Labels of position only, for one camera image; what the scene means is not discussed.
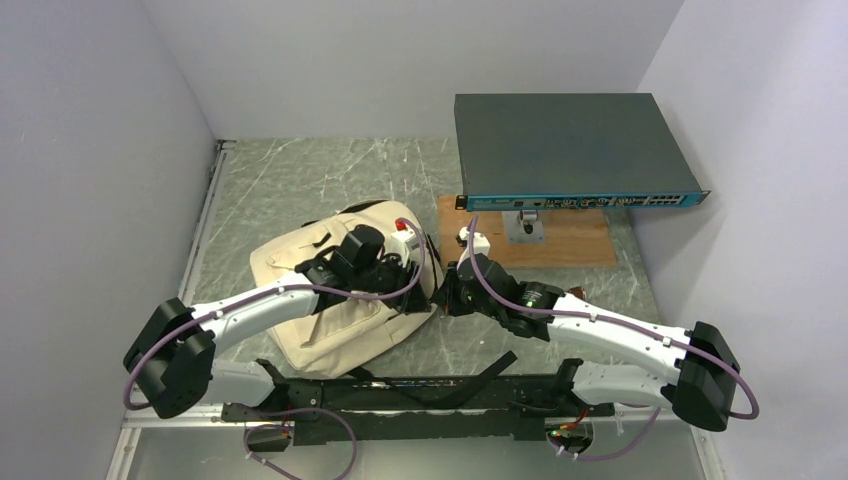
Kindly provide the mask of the metal switch stand bracket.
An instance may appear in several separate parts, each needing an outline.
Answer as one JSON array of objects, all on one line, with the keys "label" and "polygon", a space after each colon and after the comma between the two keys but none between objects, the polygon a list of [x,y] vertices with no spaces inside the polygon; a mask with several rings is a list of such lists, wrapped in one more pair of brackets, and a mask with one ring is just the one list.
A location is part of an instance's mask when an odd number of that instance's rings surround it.
[{"label": "metal switch stand bracket", "polygon": [[544,226],[535,210],[513,210],[501,213],[506,240],[511,244],[541,244]]}]

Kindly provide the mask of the black base frame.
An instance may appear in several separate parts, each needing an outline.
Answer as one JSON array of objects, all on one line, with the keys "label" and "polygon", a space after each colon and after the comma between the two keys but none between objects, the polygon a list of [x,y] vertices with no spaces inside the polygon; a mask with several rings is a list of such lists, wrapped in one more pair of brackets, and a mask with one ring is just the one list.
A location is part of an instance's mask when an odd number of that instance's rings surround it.
[{"label": "black base frame", "polygon": [[509,374],[507,353],[472,376],[377,377],[358,368],[348,378],[274,377],[271,397],[255,407],[225,404],[228,423],[281,422],[296,446],[347,439],[416,440],[510,437],[541,441],[571,418],[611,417],[610,403],[589,406],[568,392],[576,371],[568,360],[557,374]]}]

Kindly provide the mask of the dark network switch box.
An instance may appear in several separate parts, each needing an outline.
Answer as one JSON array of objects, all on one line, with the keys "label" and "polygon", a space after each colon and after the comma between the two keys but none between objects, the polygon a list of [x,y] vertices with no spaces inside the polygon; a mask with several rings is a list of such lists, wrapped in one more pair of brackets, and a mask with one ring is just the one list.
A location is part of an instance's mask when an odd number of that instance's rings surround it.
[{"label": "dark network switch box", "polygon": [[458,210],[689,208],[701,187],[650,93],[458,94]]}]

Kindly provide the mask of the brown copper pipe fitting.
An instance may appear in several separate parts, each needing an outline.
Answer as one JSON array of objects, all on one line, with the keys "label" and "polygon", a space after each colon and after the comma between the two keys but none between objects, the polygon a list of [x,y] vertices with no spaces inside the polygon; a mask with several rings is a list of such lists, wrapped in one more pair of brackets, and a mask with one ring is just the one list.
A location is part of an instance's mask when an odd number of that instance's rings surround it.
[{"label": "brown copper pipe fitting", "polygon": [[577,287],[572,287],[572,288],[570,288],[570,289],[568,290],[568,293],[569,293],[569,294],[571,294],[571,295],[574,295],[575,297],[577,297],[577,298],[579,298],[579,299],[581,299],[581,300],[585,300],[585,299],[586,299],[586,292],[585,292],[585,289],[584,289],[583,287],[581,287],[581,286],[577,286]]}]

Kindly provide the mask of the aluminium rail frame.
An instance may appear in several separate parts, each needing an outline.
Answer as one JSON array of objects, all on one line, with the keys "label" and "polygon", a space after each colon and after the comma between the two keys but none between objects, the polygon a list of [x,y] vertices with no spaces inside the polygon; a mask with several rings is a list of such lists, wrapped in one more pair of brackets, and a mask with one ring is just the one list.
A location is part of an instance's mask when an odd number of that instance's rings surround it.
[{"label": "aluminium rail frame", "polygon": [[[201,208],[199,220],[195,226],[192,243],[186,267],[179,283],[177,297],[191,300],[200,283],[204,258],[208,245],[214,241],[219,229],[224,226],[216,215],[220,208],[233,213],[236,208],[234,201],[225,198],[227,184],[231,181],[237,166],[251,167],[258,163],[261,167],[270,166],[274,159],[284,153],[290,145],[298,145],[302,141],[296,138],[283,139],[241,139],[218,140],[215,146],[215,157],[207,172],[208,185]],[[124,415],[118,443],[106,477],[108,479],[127,479],[130,467],[137,456],[138,442],[143,426],[134,426],[135,420],[152,423],[155,427],[174,428],[174,420],[161,420],[152,407],[143,409],[130,408]]]}]

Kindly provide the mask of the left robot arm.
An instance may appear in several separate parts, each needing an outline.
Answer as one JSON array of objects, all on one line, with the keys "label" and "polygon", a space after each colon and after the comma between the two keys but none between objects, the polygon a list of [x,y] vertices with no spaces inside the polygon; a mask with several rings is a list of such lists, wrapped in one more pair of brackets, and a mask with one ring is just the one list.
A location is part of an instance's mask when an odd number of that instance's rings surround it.
[{"label": "left robot arm", "polygon": [[222,352],[277,325],[322,313],[349,300],[408,307],[420,285],[429,245],[410,220],[384,236],[357,225],[271,283],[206,304],[172,298],[158,305],[128,349],[123,390],[130,411],[161,419],[198,404],[232,403],[272,420],[287,406],[289,385],[268,361],[222,362]]}]

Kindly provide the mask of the wooden board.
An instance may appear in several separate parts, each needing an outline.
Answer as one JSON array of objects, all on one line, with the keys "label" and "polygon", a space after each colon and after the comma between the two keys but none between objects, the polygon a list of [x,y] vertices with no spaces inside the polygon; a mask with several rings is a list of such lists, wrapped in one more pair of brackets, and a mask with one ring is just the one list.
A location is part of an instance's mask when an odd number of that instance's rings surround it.
[{"label": "wooden board", "polygon": [[[504,235],[501,213],[513,210],[539,212],[545,241],[511,244]],[[507,268],[613,267],[617,264],[603,213],[598,209],[564,209],[546,197],[440,196],[437,200],[441,263],[459,259],[464,247],[460,231],[478,218],[476,231],[489,242],[488,257]]]}]

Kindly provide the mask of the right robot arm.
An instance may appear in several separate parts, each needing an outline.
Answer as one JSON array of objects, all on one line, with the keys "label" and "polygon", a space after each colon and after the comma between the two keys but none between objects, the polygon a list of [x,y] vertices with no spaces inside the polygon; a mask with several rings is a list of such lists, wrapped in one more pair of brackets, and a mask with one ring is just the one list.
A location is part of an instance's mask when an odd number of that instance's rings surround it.
[{"label": "right robot arm", "polygon": [[613,366],[562,364],[563,380],[550,392],[564,415],[607,403],[650,406],[722,432],[730,419],[760,414],[736,356],[712,324],[685,329],[637,320],[550,284],[518,281],[483,254],[453,264],[432,300],[454,317],[479,313],[518,337],[576,342],[619,359]]}]

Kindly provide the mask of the beige canvas backpack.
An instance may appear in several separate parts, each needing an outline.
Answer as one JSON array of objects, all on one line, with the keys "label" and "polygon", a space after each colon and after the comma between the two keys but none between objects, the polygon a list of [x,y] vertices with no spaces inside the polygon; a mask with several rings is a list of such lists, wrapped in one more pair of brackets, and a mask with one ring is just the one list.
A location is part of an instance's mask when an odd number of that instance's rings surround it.
[{"label": "beige canvas backpack", "polygon": [[[320,251],[340,245],[359,224],[388,237],[396,231],[399,217],[421,226],[403,203],[375,200],[273,238],[250,254],[255,285],[265,286]],[[278,324],[268,334],[298,374],[335,379],[400,344],[435,314],[436,306],[428,300],[421,312],[400,313],[380,301],[348,299],[318,314]]]}]

